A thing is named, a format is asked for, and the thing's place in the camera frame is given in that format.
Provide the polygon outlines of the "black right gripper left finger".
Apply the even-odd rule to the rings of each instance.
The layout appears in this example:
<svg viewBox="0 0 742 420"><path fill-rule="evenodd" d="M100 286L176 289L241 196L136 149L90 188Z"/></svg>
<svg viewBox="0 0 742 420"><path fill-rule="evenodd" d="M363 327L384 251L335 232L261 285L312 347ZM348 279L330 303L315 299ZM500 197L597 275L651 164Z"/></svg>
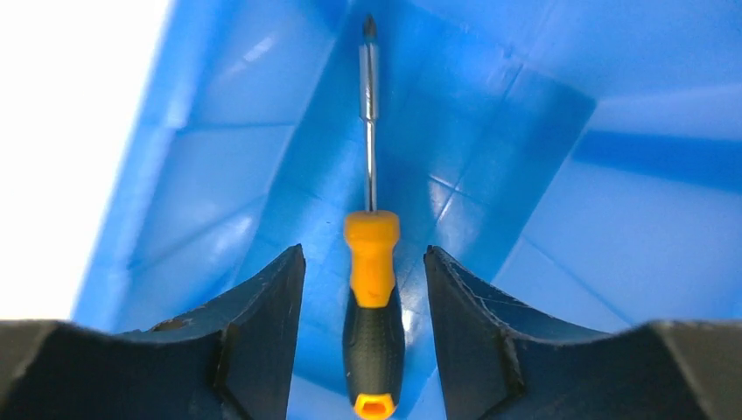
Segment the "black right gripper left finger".
<svg viewBox="0 0 742 420"><path fill-rule="evenodd" d="M305 277L300 245L148 331L1 324L4 419L283 419Z"/></svg>

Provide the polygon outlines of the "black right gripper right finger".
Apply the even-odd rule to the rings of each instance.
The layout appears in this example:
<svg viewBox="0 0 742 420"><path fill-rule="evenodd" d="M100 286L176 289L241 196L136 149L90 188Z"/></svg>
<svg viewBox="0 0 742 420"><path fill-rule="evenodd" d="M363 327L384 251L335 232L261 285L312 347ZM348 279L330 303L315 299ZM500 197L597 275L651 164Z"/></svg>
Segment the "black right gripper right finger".
<svg viewBox="0 0 742 420"><path fill-rule="evenodd" d="M605 333L485 283L443 249L424 258L450 419L738 419L741 324L648 322Z"/></svg>

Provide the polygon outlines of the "yellow black handled screwdriver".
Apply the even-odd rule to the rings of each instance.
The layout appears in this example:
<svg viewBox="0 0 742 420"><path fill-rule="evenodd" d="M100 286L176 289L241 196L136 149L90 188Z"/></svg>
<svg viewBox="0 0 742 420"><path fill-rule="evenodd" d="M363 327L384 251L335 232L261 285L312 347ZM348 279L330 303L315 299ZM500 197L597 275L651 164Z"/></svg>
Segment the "yellow black handled screwdriver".
<svg viewBox="0 0 742 420"><path fill-rule="evenodd" d="M344 223L350 277L342 351L354 413L361 419L389 419L399 404L405 356L393 261L401 229L396 214L378 207L378 34L372 16L364 19L362 37L360 119L365 127L365 199L363 210L350 213Z"/></svg>

